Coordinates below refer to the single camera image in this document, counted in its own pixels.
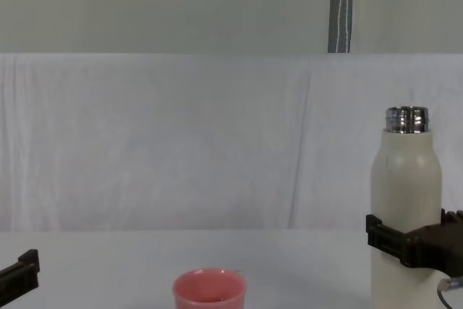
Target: black clamp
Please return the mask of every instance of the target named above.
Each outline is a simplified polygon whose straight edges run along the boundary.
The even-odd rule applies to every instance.
[[[29,250],[17,263],[0,271],[0,307],[38,287],[38,251]]]
[[[441,211],[441,223],[402,233],[367,215],[368,244],[408,268],[431,268],[463,276],[463,211]]]

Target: gray wall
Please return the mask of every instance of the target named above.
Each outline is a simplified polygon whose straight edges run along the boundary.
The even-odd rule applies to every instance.
[[[1,52],[318,53],[329,0],[0,0]]]

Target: wall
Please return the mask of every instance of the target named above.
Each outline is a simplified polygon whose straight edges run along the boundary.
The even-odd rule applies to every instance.
[[[461,0],[354,0],[352,51],[460,53]]]
[[[329,0],[0,0],[1,52],[325,52]]]

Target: bottle neck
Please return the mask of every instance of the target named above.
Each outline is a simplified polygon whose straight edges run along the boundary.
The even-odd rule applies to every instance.
[[[417,134],[391,133],[383,131],[381,146],[388,148],[433,148],[433,133],[431,131]]]

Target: metal bottle cap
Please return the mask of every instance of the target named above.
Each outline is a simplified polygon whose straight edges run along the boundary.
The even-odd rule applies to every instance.
[[[424,133],[428,130],[428,108],[421,106],[398,106],[386,110],[387,132]]]

